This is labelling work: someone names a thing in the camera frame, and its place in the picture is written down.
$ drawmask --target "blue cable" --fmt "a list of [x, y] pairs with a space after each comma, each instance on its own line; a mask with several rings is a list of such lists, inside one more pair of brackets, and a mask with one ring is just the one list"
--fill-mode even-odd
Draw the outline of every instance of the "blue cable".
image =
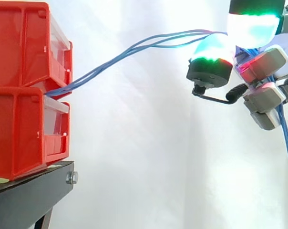
[[[145, 50], [147, 48], [150, 47], [156, 47], [156, 48], [174, 48], [174, 47], [182, 47], [184, 45], [188, 45], [200, 40], [203, 40], [205, 37], [214, 34], [214, 33], [221, 33], [221, 34], [225, 34], [224, 32], [212, 32], [212, 31], [206, 31], [206, 30], [191, 30], [191, 31], [184, 31], [184, 32], [178, 32], [178, 33], [170, 33], [170, 34], [161, 34], [161, 35], [155, 35], [149, 38], [146, 38], [140, 42], [137, 42], [136, 44], [132, 45], [131, 47], [129, 47], [126, 51], [124, 51], [123, 53], [121, 53], [120, 55], [116, 56], [115, 58], [113, 58], [112, 60], [100, 65], [99, 67], [93, 69], [92, 71], [88, 72], [87, 74], [85, 74], [84, 76], [82, 76], [81, 78], [77, 79], [76, 81], [72, 82], [71, 84], [60, 88], [60, 89], [56, 89], [56, 90], [52, 90], [46, 93], [47, 96], [58, 96], [61, 94], [65, 94], [67, 92], [70, 92], [78, 87], [80, 87], [81, 85], [84, 85], [85, 83], [87, 83], [88, 81], [90, 81], [91, 79], [93, 79], [94, 77], [96, 77], [98, 74], [100, 74], [101, 72], [103, 72], [105, 69], [107, 69], [108, 67], [112, 66], [113, 64], [119, 62], [120, 60], [133, 55], [137, 52], [140, 52], [142, 50]], [[148, 40], [151, 39], [155, 39], [155, 38], [159, 38], [159, 37], [167, 37], [167, 36], [173, 36], [174, 37], [169, 37], [163, 40], [160, 40], [158, 42], [149, 44], [149, 45], [143, 45], [143, 46], [139, 46], [137, 47], [137, 45], [146, 42]], [[171, 41], [171, 40], [175, 40], [175, 39], [179, 39], [179, 38], [183, 38], [183, 37], [187, 37], [187, 36], [197, 36], [197, 35], [207, 35], [204, 37], [201, 37], [199, 39], [195, 39], [192, 40], [190, 42], [184, 43], [184, 44], [180, 44], [180, 45], [159, 45], [160, 43], [163, 42], [167, 42], [167, 41]]]
[[[124, 51], [123, 53], [121, 53], [120, 55], [118, 55], [117, 57], [113, 58], [112, 60], [108, 61], [107, 63], [104, 63], [102, 64], [101, 66], [93, 69], [92, 71], [90, 71], [89, 73], [87, 73], [86, 75], [82, 76], [81, 78], [79, 78], [78, 80], [72, 82], [71, 84], [69, 84], [68, 86], [66, 87], [63, 87], [63, 88], [60, 88], [60, 89], [56, 89], [56, 90], [53, 90], [53, 91], [50, 91], [48, 93], [46, 93], [46, 95], [48, 96], [58, 96], [58, 95], [61, 95], [61, 94], [64, 94], [64, 93], [67, 93], [71, 90], [74, 90], [76, 88], [78, 88], [79, 86], [77, 84], [81, 83], [81, 85], [83, 85], [84, 83], [88, 82], [88, 80], [91, 80], [93, 79], [97, 74], [100, 74], [102, 71], [104, 71], [106, 68], [112, 66], [114, 63], [117, 63], [118, 61], [126, 58], [127, 56], [130, 56], [130, 54], [135, 54], [137, 52], [140, 52], [146, 48], [150, 48], [150, 47], [154, 47], [155, 45], [157, 44], [160, 44], [160, 43], [163, 43], [163, 42], [166, 42], [166, 41], [170, 41], [170, 40], [174, 40], [174, 39], [178, 39], [178, 38], [182, 38], [182, 37], [186, 37], [186, 36], [194, 36], [194, 35], [211, 35], [213, 33], [222, 33], [222, 32], [204, 32], [204, 33], [191, 33], [191, 34], [184, 34], [184, 35], [179, 35], [179, 36], [175, 36], [175, 37], [170, 37], [170, 38], [167, 38], [167, 39], [164, 39], [164, 40], [161, 40], [161, 41], [158, 41], [158, 42], [155, 42], [153, 44], [150, 44], [150, 45], [144, 45], [144, 46], [140, 46], [140, 47], [136, 47], [136, 45], [142, 43], [142, 42], [145, 42], [147, 41], [148, 39], [151, 39], [151, 38], [155, 38], [156, 36], [153, 36], [153, 37], [150, 37], [150, 38], [147, 38], [147, 39], [144, 39], [143, 41], [140, 41], [138, 42], [137, 44], [131, 46], [130, 48], [128, 48], [126, 51]], [[192, 43], [192, 42], [196, 42], [196, 41], [199, 41], [199, 40], [202, 40], [204, 39], [205, 37], [202, 37], [202, 38], [199, 38], [199, 39], [196, 39], [196, 40], [193, 40], [191, 42], [188, 42], [188, 43]]]
[[[251, 52], [256, 56], [259, 54], [258, 50], [251, 50]], [[274, 82], [275, 83], [275, 78], [274, 76], [271, 76], [267, 79], [269, 82]], [[285, 143], [286, 143], [286, 148], [287, 148], [287, 153], [288, 153], [288, 126], [287, 126], [287, 122], [285, 119], [285, 114], [284, 114], [284, 106], [283, 104], [280, 104], [277, 107], [277, 112], [278, 112], [278, 116], [279, 116], [279, 120], [281, 122], [281, 126], [283, 129], [283, 133], [284, 133], [284, 139], [285, 139]]]

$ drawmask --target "white backdrop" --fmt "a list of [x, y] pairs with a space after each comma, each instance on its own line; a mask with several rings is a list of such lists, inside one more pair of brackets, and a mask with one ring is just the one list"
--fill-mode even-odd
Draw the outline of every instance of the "white backdrop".
[[[229, 0], [49, 0], [74, 44], [74, 78], [150, 35], [226, 30]], [[265, 132], [242, 101], [191, 95], [193, 47], [150, 49], [75, 90], [74, 191], [51, 229], [288, 229], [281, 129]], [[208, 91], [224, 96], [240, 83]]]

